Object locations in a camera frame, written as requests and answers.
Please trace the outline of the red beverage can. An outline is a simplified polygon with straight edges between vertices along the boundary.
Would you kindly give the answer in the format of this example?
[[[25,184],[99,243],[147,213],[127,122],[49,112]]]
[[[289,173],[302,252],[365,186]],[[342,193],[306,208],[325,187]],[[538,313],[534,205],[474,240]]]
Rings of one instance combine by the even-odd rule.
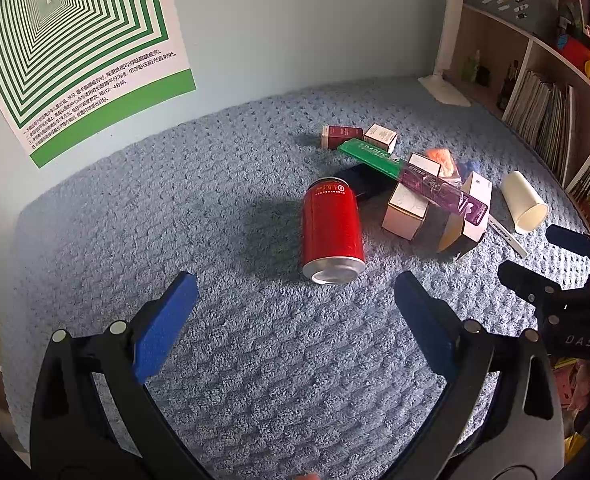
[[[301,272],[319,285],[354,281],[365,269],[356,196],[345,180],[326,177],[302,201]]]

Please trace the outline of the white square carton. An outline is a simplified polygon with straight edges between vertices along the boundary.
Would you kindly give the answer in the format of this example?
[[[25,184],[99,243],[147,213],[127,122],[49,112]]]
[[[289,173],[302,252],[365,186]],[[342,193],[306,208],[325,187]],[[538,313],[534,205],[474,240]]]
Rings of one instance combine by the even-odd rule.
[[[424,224],[428,201],[399,182],[387,203],[382,228],[405,240],[413,240]]]

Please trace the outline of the dark red small box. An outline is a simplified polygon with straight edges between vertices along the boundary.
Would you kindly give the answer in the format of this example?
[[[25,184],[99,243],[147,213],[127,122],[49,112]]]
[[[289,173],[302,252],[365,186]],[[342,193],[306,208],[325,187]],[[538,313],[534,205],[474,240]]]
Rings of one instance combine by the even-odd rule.
[[[348,126],[331,126],[322,127],[320,135],[320,145],[324,150],[336,150],[340,144],[351,139],[362,139],[363,129]]]

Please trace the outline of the red yellow toy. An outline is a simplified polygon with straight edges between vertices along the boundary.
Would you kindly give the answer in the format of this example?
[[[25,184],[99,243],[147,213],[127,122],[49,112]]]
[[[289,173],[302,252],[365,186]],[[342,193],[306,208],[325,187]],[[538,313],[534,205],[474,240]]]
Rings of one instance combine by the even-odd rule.
[[[590,37],[567,25],[557,38],[556,50],[590,79]]]

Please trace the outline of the green long box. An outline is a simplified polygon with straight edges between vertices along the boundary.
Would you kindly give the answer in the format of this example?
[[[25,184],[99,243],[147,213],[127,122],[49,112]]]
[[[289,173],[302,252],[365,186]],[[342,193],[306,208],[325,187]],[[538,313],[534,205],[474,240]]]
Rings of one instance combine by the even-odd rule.
[[[404,163],[398,159],[394,159],[391,154],[382,148],[354,138],[342,142],[342,144],[338,145],[337,149],[392,180],[400,180]]]

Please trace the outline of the blue textured blanket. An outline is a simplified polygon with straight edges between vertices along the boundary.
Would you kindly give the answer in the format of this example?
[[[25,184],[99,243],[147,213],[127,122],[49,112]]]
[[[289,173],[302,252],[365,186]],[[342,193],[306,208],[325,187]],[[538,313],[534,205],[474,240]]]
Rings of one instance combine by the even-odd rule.
[[[444,213],[431,209],[404,240],[382,227],[386,195],[360,209],[360,278],[306,280],[304,192],[350,166],[320,147],[331,124],[398,131],[400,159],[447,148],[493,184],[519,171],[549,205],[549,223],[583,227],[563,189],[499,119],[480,105],[441,105],[413,78],[306,89],[186,122],[86,167],[20,213],[2,324],[4,387],[20,440],[29,438],[54,330],[101,333],[180,271],[195,274],[198,304],[147,387],[220,479],[384,472],[444,388],[395,305],[400,272],[490,332],[534,325],[528,304],[496,277],[515,258],[500,236],[488,233],[450,259],[437,249]]]

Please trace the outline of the white red-edged small box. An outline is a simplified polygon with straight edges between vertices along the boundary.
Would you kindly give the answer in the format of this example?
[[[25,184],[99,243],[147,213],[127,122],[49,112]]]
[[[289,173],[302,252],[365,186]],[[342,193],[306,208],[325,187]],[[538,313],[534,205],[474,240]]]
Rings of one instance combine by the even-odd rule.
[[[395,130],[373,124],[365,131],[363,140],[388,154],[392,154],[395,151],[398,136],[398,132]]]

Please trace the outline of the black pouch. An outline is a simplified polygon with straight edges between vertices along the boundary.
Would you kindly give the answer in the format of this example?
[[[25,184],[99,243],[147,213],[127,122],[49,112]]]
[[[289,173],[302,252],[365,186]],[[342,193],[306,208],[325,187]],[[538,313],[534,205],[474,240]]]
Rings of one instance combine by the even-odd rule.
[[[395,180],[365,164],[357,164],[337,171],[333,177],[343,180],[349,185],[358,204],[391,192],[397,185]]]

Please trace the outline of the purple long box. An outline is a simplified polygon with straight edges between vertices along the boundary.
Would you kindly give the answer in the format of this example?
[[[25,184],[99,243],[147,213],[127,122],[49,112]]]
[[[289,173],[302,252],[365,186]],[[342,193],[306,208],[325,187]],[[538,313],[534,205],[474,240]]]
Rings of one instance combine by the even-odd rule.
[[[449,214],[457,214],[473,226],[481,224],[489,209],[478,198],[409,162],[404,164],[399,181],[411,191],[423,195],[432,204]]]

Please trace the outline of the green bottle on shelf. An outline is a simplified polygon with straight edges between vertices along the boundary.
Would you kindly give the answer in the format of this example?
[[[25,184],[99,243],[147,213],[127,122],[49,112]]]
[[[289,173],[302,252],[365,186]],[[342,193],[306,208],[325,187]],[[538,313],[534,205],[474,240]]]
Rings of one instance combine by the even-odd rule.
[[[478,68],[480,64],[480,51],[476,50],[474,54],[466,58],[463,67],[461,78],[462,81],[473,84],[477,78]]]

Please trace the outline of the white paper cup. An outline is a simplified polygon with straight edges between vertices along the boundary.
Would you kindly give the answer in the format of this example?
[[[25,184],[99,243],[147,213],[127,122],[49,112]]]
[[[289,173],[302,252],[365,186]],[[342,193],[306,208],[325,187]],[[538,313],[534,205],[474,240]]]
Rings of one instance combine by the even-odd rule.
[[[501,192],[518,234],[534,231],[549,214],[549,206],[519,171],[503,178]]]

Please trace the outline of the blue plastic bag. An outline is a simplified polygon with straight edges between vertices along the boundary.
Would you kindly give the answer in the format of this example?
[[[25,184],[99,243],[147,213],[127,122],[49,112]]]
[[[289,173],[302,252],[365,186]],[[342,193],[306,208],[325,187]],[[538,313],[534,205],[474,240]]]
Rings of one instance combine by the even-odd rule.
[[[476,160],[458,162],[456,166],[458,167],[458,171],[463,182],[465,182],[473,172],[477,172],[478,174],[480,173],[479,162],[476,162]]]

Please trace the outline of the wooden bookshelf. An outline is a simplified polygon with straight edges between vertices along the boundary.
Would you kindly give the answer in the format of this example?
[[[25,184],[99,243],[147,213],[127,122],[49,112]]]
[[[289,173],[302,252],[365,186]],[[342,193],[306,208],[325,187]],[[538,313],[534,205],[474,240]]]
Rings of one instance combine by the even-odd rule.
[[[567,25],[590,37],[590,0],[464,0],[444,74],[537,154],[590,229],[590,79],[556,50]],[[471,84],[462,67],[476,50]]]

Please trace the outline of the white paper strip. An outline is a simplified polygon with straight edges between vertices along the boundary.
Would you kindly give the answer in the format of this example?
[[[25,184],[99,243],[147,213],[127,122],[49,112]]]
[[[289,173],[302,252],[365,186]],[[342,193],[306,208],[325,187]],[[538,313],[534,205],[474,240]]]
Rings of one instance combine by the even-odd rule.
[[[526,249],[523,248],[521,244],[519,244],[516,238],[510,232],[508,232],[508,229],[504,228],[504,226],[502,226],[502,224],[496,220],[492,214],[490,214],[488,218],[488,223],[489,226],[491,226],[496,231],[496,234],[502,237],[502,240],[504,240],[504,242],[508,244],[508,246],[510,246],[520,258],[528,257],[528,252],[526,252]]]

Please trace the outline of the orange wrapper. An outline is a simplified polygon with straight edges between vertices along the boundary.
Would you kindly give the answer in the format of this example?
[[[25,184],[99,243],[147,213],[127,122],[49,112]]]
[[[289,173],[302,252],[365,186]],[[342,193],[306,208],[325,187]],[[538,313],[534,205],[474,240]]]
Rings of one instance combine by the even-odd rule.
[[[447,148],[430,148],[425,154],[428,159],[440,165],[440,177],[443,179],[459,179],[458,167]]]

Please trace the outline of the green striped wall poster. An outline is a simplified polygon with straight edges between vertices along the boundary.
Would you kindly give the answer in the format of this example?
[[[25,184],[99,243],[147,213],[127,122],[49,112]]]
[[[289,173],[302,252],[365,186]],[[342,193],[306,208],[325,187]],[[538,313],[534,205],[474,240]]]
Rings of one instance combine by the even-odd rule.
[[[0,111],[37,167],[195,88],[174,0],[0,0]]]

